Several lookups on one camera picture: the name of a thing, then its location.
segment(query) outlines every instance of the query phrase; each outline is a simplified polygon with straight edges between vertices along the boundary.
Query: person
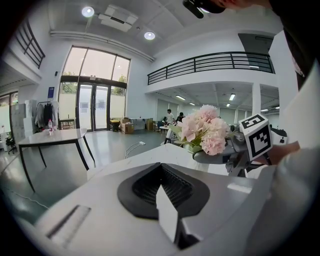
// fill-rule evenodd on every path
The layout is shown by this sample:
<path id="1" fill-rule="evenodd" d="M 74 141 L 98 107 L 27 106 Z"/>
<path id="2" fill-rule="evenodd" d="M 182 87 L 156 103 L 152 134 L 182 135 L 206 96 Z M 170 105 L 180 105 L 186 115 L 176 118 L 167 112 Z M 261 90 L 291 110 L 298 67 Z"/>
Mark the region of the person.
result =
<path id="1" fill-rule="evenodd" d="M 167 115 L 166 115 L 166 122 L 170 125 L 173 125 L 175 123 L 175 117 L 174 114 L 171 113 L 171 109 L 167 110 Z"/>
<path id="2" fill-rule="evenodd" d="M 252 5 L 259 5 L 273 10 L 283 24 L 283 31 L 290 49 L 297 76 L 298 89 L 304 84 L 316 59 L 319 59 L 319 47 L 315 39 L 318 29 L 315 9 L 300 1 L 284 0 L 194 0 L 200 7 L 214 14 L 225 9 L 240 10 Z M 277 165 L 286 155 L 298 151 L 298 141 L 287 145 L 274 145 L 268 152 L 270 161 Z M 267 165 L 264 157 L 256 161 Z"/>
<path id="3" fill-rule="evenodd" d="M 179 116 L 177 117 L 176 121 L 182 122 L 182 119 L 185 118 L 184 113 L 180 112 Z"/>

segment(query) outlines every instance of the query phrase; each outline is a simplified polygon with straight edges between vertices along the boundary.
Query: person in white shirt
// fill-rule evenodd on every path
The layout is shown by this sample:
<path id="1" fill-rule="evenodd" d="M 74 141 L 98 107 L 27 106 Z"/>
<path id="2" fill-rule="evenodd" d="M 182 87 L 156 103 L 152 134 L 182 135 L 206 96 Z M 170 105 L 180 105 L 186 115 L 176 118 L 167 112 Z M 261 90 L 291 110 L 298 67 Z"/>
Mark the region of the person in white shirt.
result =
<path id="1" fill-rule="evenodd" d="M 168 124 L 173 125 L 175 123 L 174 114 L 171 113 L 171 109 L 168 109 L 167 112 L 168 112 L 168 114 L 166 115 L 166 122 Z"/>

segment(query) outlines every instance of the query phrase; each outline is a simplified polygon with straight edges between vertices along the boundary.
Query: black cable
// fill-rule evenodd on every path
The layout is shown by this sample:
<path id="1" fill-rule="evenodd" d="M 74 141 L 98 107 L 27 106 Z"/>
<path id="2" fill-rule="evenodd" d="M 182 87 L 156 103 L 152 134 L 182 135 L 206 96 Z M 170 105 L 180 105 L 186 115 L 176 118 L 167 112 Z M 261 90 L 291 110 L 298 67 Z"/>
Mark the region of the black cable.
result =
<path id="1" fill-rule="evenodd" d="M 272 163 L 271 163 L 271 160 L 270 160 L 270 158 L 269 158 L 268 153 L 267 153 L 267 152 L 264 153 L 263 156 L 264 156 L 266 162 L 268 163 L 268 165 L 269 165 L 269 166 L 272 166 Z"/>

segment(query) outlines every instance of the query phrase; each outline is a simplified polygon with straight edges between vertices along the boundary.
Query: ceiling pipe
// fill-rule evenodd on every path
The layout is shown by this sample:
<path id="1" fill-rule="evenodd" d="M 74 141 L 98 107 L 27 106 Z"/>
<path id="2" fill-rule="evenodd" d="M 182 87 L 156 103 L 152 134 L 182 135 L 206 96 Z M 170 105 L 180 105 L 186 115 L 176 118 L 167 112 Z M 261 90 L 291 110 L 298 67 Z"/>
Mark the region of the ceiling pipe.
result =
<path id="1" fill-rule="evenodd" d="M 126 50 L 128 52 L 131 52 L 135 55 L 138 55 L 145 60 L 149 62 L 154 62 L 156 59 L 148 54 L 145 54 L 144 52 L 137 50 L 127 44 L 121 43 L 119 41 L 97 35 L 97 34 L 92 34 L 92 33 L 85 33 L 85 32 L 77 32 L 77 31 L 62 31 L 62 30 L 52 30 L 50 31 L 50 35 L 53 38 L 68 38 L 68 39 L 88 39 L 88 40 L 93 40 L 97 42 L 102 42 L 105 44 L 109 44 L 112 46 L 116 46 L 118 48 L 121 48 L 123 50 Z"/>

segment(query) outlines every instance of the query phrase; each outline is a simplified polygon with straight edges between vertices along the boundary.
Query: flower bouquet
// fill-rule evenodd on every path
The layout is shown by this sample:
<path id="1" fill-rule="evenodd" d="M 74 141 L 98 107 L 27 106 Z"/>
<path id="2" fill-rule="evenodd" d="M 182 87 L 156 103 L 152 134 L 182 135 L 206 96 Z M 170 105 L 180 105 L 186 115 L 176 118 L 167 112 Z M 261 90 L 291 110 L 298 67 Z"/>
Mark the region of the flower bouquet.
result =
<path id="1" fill-rule="evenodd" d="M 217 108 L 211 105 L 203 105 L 184 117 L 182 122 L 178 121 L 177 126 L 169 127 L 183 145 L 190 145 L 193 153 L 203 150 L 210 156 L 225 150 L 226 138 L 230 132 L 227 123 L 218 117 Z"/>

